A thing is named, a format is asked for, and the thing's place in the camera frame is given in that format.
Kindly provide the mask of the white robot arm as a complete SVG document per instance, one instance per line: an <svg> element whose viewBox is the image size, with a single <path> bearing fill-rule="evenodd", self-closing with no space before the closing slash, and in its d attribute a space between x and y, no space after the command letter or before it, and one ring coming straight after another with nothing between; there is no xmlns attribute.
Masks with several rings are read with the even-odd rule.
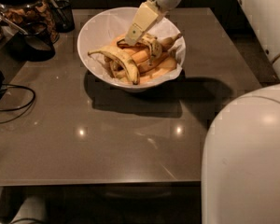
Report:
<svg viewBox="0 0 280 224"><path fill-rule="evenodd" d="M280 80L280 0L237 0ZM280 224L280 82L228 103L205 137L201 224Z"/></svg>

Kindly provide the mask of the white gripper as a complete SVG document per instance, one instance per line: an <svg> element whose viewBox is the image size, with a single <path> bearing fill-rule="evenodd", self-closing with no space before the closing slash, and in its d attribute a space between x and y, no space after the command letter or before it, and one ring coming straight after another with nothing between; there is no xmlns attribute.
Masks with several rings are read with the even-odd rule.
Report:
<svg viewBox="0 0 280 224"><path fill-rule="evenodd" d="M137 9L125 36L128 45L135 45L159 19L161 13L176 8L182 0L147 0Z"/></svg>

